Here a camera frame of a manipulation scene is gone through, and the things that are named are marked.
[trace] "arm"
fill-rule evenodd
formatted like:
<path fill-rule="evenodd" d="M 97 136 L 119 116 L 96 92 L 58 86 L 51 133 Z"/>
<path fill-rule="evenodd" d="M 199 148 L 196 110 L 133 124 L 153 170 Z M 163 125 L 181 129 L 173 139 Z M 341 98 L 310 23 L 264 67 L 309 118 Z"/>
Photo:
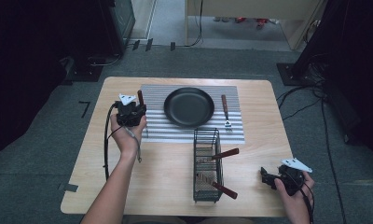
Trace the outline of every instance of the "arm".
<path fill-rule="evenodd" d="M 139 142 L 145 126 L 146 116 L 143 116 L 139 126 L 130 128 Z M 121 223 L 138 146 L 135 139 L 124 128 L 116 131 L 117 128 L 119 128 L 117 118 L 112 115 L 111 131 L 115 131 L 112 136 L 120 149 L 121 156 L 81 223 Z"/>
<path fill-rule="evenodd" d="M 311 191 L 309 189 L 312 189 L 312 187 L 314 186 L 314 180 L 311 179 L 307 172 L 303 172 L 303 175 L 305 176 L 305 185 L 303 185 L 302 190 L 308 197 L 309 202 L 312 206 L 313 199 Z M 280 179 L 275 179 L 274 183 L 276 184 L 276 188 L 279 191 L 280 197 L 282 198 L 285 213 L 287 214 L 288 219 L 291 221 L 291 223 L 309 224 L 309 212 L 305 201 L 303 200 L 302 193 L 298 191 L 293 196 L 289 196 L 285 190 L 283 181 L 281 181 Z"/>

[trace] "wooden table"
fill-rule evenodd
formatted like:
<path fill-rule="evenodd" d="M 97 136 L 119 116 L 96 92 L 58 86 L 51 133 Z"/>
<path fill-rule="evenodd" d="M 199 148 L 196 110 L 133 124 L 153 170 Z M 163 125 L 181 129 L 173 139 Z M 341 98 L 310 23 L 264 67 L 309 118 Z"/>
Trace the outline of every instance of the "wooden table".
<path fill-rule="evenodd" d="M 188 45 L 188 16 L 200 15 L 201 0 L 185 0 L 185 37 Z M 318 20 L 325 0 L 204 0 L 201 16 L 267 18 L 280 20 L 291 49 L 303 41 L 311 23 Z"/>
<path fill-rule="evenodd" d="M 105 80 L 69 182 L 78 185 L 78 190 L 65 192 L 62 200 L 64 213 L 86 213 L 104 185 L 103 144 L 108 109 L 120 92 L 135 95 L 142 84 L 237 86 L 245 144 L 223 145 L 222 151 L 238 147 L 240 154 L 223 159 L 222 165 L 225 186 L 238 192 L 239 197 L 233 200 L 223 194 L 217 203 L 195 203 L 192 197 L 193 145 L 147 143 L 143 140 L 143 161 L 134 164 L 125 214 L 284 216 L 276 191 L 261 183 L 258 172 L 263 166 L 276 175 L 277 167 L 281 165 L 280 159 L 292 158 L 271 84 L 267 80 L 154 77 L 109 77 Z M 119 150 L 111 139 L 110 172 L 118 158 Z"/>

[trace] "gray and white striped mat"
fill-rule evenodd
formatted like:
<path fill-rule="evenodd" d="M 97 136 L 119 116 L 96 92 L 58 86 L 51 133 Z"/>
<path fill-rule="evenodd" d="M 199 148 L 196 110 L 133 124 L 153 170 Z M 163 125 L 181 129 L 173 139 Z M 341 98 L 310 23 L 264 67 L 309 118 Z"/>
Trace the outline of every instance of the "gray and white striped mat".
<path fill-rule="evenodd" d="M 142 85 L 146 104 L 147 129 L 143 131 L 145 142 L 193 143 L 193 130 L 172 124 L 164 114 L 163 105 L 166 97 L 183 87 L 194 87 L 207 92 L 214 101 L 212 118 L 200 128 L 217 128 L 221 144 L 245 144 L 242 129 L 242 113 L 236 86 L 183 86 L 183 85 Z M 225 130 L 225 114 L 221 95 L 227 96 L 229 121 L 232 133 Z"/>

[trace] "fork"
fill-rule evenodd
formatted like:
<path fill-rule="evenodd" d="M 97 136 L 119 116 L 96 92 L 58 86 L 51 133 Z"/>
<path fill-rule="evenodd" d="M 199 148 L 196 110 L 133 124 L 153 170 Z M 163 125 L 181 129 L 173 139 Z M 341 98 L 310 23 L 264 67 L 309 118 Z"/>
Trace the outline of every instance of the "fork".
<path fill-rule="evenodd" d="M 232 132 L 232 124 L 230 123 L 229 117 L 228 117 L 227 96 L 226 95 L 221 95 L 221 98 L 222 98 L 222 106 L 224 107 L 225 119 L 226 119 L 225 130 L 227 131 L 227 133 L 231 133 Z"/>

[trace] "wire basket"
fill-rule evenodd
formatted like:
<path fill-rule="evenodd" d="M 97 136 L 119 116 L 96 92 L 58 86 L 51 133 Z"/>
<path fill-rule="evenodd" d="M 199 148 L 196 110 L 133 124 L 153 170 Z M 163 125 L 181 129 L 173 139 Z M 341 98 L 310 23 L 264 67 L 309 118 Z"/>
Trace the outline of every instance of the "wire basket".
<path fill-rule="evenodd" d="M 205 202 L 217 202 L 222 191 L 213 187 L 208 179 L 223 185 L 222 161 L 211 160 L 213 155 L 221 152 L 219 131 L 217 129 L 196 129 L 194 131 L 194 178 L 193 200 Z"/>

